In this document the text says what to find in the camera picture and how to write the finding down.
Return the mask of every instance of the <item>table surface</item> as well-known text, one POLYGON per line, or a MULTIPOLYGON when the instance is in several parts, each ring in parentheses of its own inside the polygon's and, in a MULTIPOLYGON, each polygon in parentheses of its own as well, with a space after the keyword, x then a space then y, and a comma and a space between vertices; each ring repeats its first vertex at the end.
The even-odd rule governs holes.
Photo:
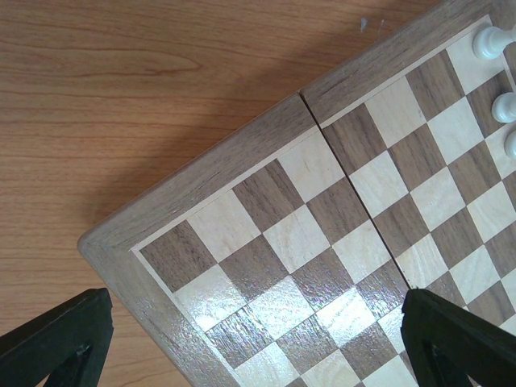
MULTIPOLYGON (((95 222, 435 3, 3 1, 0 333, 103 286, 95 222)), ((188 385, 113 315, 101 385, 188 385)))

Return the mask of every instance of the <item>folding chessboard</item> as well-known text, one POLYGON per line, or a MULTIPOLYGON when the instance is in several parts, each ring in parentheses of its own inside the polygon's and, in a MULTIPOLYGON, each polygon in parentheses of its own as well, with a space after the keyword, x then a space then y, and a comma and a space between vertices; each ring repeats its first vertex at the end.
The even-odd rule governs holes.
POLYGON ((114 214, 81 252, 193 385, 415 386, 409 288, 516 334, 516 124, 490 114, 516 91, 516 50, 471 49, 479 29, 515 22, 508 1, 439 5, 114 214))

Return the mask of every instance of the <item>chess piece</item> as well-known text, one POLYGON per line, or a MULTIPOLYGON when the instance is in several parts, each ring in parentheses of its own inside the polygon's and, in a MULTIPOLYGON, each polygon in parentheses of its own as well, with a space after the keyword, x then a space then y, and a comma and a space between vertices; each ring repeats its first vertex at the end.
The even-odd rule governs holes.
POLYGON ((516 93, 505 93, 498 96, 494 100, 491 112, 499 123, 516 121, 516 93))
POLYGON ((516 26, 508 31, 498 27, 487 27, 476 34, 473 40, 473 51, 479 59, 492 60, 498 58, 513 42, 516 42, 516 26))
POLYGON ((516 131, 507 136, 505 148, 507 156, 516 160, 516 131))

